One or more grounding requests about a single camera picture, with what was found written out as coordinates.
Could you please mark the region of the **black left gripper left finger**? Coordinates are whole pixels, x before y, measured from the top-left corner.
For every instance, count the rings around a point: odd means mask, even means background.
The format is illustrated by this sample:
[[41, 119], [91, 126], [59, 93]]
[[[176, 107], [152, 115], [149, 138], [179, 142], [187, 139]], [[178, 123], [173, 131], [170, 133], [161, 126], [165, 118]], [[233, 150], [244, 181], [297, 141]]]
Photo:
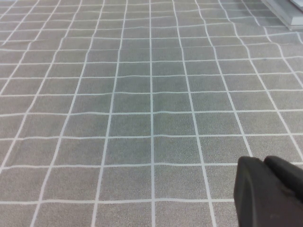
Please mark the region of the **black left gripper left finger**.
[[239, 158], [233, 196], [240, 227], [303, 225], [303, 201], [258, 158]]

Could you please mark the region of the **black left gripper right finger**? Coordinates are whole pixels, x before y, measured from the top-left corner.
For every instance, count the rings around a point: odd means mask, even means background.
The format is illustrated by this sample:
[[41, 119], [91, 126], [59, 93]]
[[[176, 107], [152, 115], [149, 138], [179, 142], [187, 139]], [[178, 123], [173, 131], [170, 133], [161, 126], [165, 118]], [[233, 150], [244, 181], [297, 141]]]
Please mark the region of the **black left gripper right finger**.
[[264, 163], [288, 189], [294, 192], [297, 199], [303, 201], [302, 169], [277, 156], [267, 156]]

